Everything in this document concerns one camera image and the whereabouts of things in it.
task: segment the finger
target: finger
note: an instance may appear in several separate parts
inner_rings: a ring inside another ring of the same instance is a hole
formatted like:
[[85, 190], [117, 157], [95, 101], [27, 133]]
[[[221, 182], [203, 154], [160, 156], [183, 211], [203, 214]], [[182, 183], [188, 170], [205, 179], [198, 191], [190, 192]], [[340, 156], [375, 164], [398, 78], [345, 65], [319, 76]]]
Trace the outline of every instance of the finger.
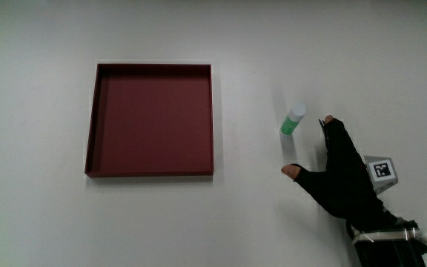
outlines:
[[300, 168], [294, 165], [286, 165], [281, 168], [281, 172], [289, 176], [291, 179], [296, 179]]
[[325, 123], [328, 124], [333, 118], [332, 115], [327, 115], [327, 117], [324, 119]]

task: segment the black glove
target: black glove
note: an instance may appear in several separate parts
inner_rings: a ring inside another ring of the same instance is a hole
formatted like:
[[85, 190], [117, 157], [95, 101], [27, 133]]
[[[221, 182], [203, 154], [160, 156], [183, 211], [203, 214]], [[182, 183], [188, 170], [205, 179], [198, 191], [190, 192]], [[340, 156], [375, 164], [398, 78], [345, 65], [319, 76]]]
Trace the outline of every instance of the black glove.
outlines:
[[396, 222], [377, 198], [360, 155], [344, 124], [332, 119], [324, 125], [328, 140], [327, 164], [323, 172], [301, 165], [295, 179], [329, 214], [347, 219], [358, 230], [383, 228]]

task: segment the bottle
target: bottle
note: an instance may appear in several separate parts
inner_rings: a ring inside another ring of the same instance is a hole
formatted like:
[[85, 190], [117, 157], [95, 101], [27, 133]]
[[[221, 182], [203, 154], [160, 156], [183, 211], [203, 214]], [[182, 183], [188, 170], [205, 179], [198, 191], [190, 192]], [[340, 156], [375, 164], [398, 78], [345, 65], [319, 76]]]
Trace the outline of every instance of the bottle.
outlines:
[[299, 103], [293, 106], [281, 125], [281, 133], [285, 135], [293, 134], [294, 129], [304, 117], [306, 108], [304, 104]]

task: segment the tray rim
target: tray rim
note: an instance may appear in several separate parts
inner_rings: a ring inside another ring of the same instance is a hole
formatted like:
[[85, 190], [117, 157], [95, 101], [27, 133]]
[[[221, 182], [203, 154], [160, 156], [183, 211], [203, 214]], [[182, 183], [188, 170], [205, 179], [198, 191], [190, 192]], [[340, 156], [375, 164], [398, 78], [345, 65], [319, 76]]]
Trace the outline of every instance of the tray rim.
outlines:
[[[100, 103], [100, 83], [101, 72], [106, 67], [130, 67], [133, 65], [151, 65], [151, 66], [166, 66], [166, 67], [207, 67], [208, 68], [208, 109], [210, 111], [210, 153], [211, 153], [211, 163], [208, 169], [205, 170], [193, 170], [193, 171], [92, 171], [93, 160], [93, 150], [96, 142], [95, 131], [99, 115], [99, 103]], [[90, 178], [97, 177], [174, 177], [174, 176], [204, 176], [204, 175], [213, 175], [214, 174], [214, 114], [213, 114], [213, 104], [212, 104], [212, 65], [208, 63], [129, 63], [129, 62], [108, 62], [108, 63], [98, 63], [96, 66], [96, 79], [95, 79], [95, 88], [93, 90], [93, 99], [92, 99], [92, 108], [90, 114], [90, 128], [87, 141], [87, 153], [85, 159], [85, 174]]]

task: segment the red tray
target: red tray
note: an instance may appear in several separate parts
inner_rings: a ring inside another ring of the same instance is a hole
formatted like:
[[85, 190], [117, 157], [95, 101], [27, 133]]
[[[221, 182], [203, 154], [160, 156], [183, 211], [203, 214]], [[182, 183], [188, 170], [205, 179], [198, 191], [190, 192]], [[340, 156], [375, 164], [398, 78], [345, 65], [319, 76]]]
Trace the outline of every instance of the red tray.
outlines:
[[210, 65], [98, 65], [89, 177], [213, 172]]

